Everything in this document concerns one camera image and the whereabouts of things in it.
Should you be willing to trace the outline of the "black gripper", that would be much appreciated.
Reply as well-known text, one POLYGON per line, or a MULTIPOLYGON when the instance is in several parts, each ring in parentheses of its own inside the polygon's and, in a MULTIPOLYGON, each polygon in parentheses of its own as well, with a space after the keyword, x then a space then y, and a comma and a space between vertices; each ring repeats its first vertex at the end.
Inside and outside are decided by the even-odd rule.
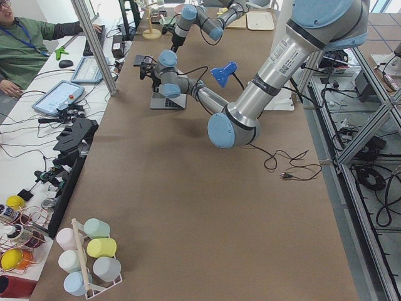
POLYGON ((184 44, 185 30, 177 24, 165 24, 162 28, 162 34, 166 34, 167 32, 172 33, 172 46, 170 50, 176 53, 179 47, 184 44))
POLYGON ((146 63, 141 62, 140 64, 140 75, 141 80, 144 80, 145 77, 152 79, 152 90, 157 92, 159 90, 159 86, 161 84, 161 79, 157 76, 155 72, 155 64, 154 63, 146 63))

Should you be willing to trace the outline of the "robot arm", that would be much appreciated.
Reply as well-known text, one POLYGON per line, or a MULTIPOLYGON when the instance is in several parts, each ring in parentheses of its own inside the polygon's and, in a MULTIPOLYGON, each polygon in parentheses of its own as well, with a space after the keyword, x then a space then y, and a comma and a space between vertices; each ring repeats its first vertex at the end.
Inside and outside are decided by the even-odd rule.
POLYGON ((369 1, 294 1, 286 32, 235 102, 228 102, 200 79, 179 75, 178 47, 193 24, 213 40, 244 15, 245 1, 223 1, 227 12, 211 19, 204 8, 186 4, 172 32, 173 47, 156 63, 142 63, 140 78, 150 77, 165 98, 191 95, 213 114, 207 124, 211 142, 219 148, 248 145, 260 133, 258 117, 307 57, 315 51, 342 50, 362 45, 367 37, 369 1))
POLYGON ((194 24, 200 28, 201 35, 205 33, 212 40, 219 42, 227 25, 240 19, 249 11, 246 1, 220 1, 220 3, 227 8, 227 11, 214 19, 207 15, 205 7, 185 4, 175 23, 165 24, 162 28, 162 34, 172 33, 170 50, 177 52, 194 24))

